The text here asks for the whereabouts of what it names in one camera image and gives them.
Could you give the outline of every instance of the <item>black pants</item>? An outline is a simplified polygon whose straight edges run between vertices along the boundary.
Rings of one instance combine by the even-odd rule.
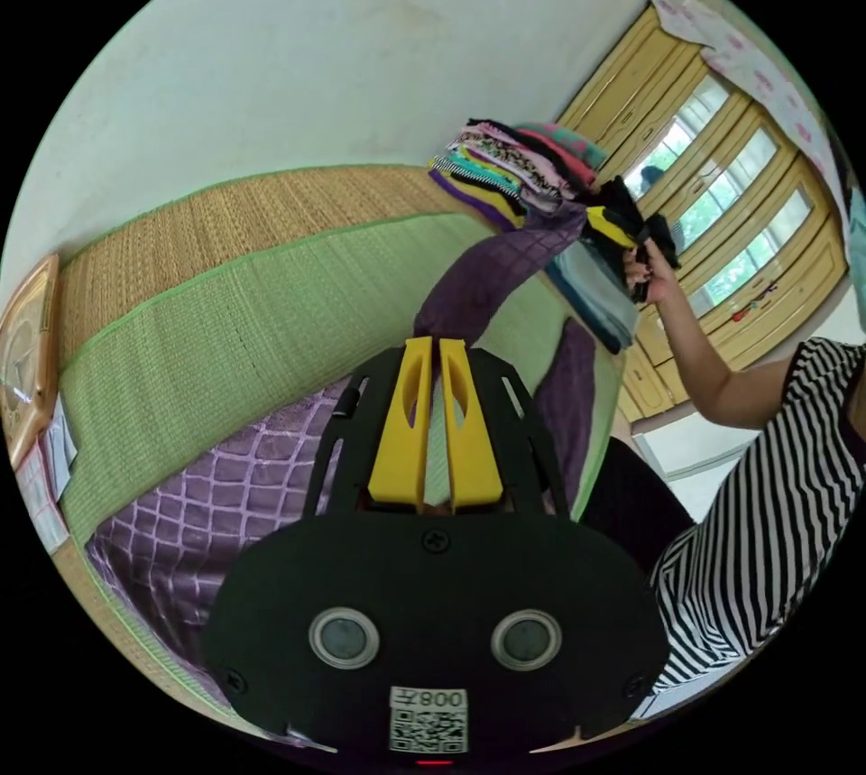
[[[668,485],[617,438],[580,521],[625,549],[647,574],[670,541],[695,524]]]

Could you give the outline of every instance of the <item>screw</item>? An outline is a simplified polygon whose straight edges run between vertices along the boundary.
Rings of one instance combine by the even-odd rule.
[[[421,546],[427,552],[432,552],[434,555],[447,551],[451,546],[451,539],[447,533],[441,529],[430,529],[424,532],[424,537],[421,538]]]
[[[233,694],[246,693],[246,679],[236,669],[226,670],[226,684]]]
[[[638,673],[637,676],[632,676],[626,683],[625,687],[622,689],[622,695],[628,700],[632,697],[636,697],[641,689],[643,688],[644,677],[642,673]]]

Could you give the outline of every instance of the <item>green bed mat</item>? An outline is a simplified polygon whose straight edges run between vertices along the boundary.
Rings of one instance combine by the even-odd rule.
[[[73,539],[83,546],[100,522],[245,424],[401,344],[442,273],[488,235],[462,213],[328,231],[224,263],[88,340],[60,377],[78,444],[61,499]],[[479,344],[512,362],[534,392],[567,314],[545,282],[530,279],[508,298]],[[575,516],[610,436],[621,358],[597,346],[594,375],[593,427]],[[445,497],[444,430],[441,418],[434,422],[428,495]],[[153,658],[212,706],[97,583]]]

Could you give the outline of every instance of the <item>purple cloth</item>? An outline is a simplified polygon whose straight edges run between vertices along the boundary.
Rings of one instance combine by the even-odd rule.
[[[566,321],[553,363],[535,391],[541,418],[553,433],[568,507],[580,490],[595,403],[595,340],[573,318]]]
[[[584,221],[584,209],[570,205],[555,218],[530,221],[469,248],[429,294],[415,334],[473,345],[508,295],[573,243]],[[554,433],[569,503],[588,447],[593,363],[592,337],[569,319],[536,394]],[[318,442],[346,380],[240,429],[103,522],[86,546],[117,597],[224,703],[204,670],[202,631],[240,553],[300,518]],[[327,506],[329,481],[319,512]]]
[[[346,382],[239,430],[103,522],[85,547],[109,588],[222,702],[200,650],[217,591],[243,549],[300,519],[319,438]]]

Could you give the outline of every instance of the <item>woven mat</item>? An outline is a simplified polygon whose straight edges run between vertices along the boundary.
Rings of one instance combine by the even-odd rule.
[[[204,189],[109,232],[64,266],[60,369],[112,321],[240,255],[334,228],[455,211],[425,168],[397,165],[283,171]]]
[[[278,228],[268,200],[294,206],[297,215],[279,210]],[[366,224],[383,218],[399,220]],[[323,233],[340,224],[356,227]],[[438,276],[488,234],[431,190],[421,169],[298,171],[228,183],[161,208],[64,269],[60,387],[79,456],[62,500],[75,542],[55,562],[108,639],[183,705],[257,732],[177,668],[92,577],[79,545],[190,453],[400,343]],[[532,390],[569,312],[537,277],[512,295],[482,344],[515,363]],[[621,371],[620,358],[599,346],[596,386],[618,387]],[[589,448],[596,464],[587,466],[587,480],[601,462],[615,397],[598,396]]]

